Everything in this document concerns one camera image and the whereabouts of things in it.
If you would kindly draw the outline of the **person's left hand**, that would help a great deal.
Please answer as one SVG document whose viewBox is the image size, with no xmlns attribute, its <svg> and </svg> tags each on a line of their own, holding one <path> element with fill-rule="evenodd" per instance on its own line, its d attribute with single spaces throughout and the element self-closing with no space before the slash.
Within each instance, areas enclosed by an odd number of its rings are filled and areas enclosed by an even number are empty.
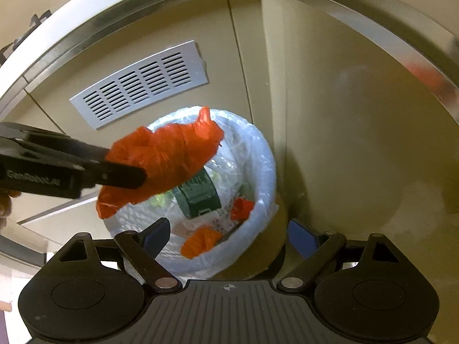
<svg viewBox="0 0 459 344">
<path fill-rule="evenodd" d="M 12 211 L 12 199 L 21 195 L 21 192 L 8 189 L 0 189 L 0 230 L 2 231 L 7 223 L 7 217 Z"/>
</svg>

